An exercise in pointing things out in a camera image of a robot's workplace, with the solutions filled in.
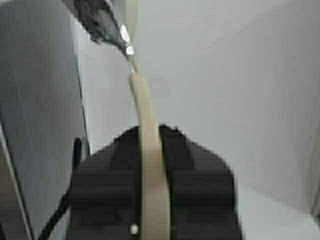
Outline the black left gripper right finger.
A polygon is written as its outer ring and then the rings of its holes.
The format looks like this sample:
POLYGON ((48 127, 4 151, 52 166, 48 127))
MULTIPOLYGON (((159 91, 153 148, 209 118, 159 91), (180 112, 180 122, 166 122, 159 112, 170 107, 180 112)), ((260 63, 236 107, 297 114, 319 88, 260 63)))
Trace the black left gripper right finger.
POLYGON ((171 195, 171 239, 244 239, 227 163, 178 128, 162 124, 159 132, 171 195))

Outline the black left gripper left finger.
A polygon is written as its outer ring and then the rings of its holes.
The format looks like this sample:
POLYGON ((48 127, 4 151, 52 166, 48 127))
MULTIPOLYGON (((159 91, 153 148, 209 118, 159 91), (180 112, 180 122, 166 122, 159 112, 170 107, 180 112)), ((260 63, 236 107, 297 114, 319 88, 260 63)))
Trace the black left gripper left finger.
POLYGON ((88 156, 70 185, 69 240, 138 240, 140 151, 138 126, 88 156))

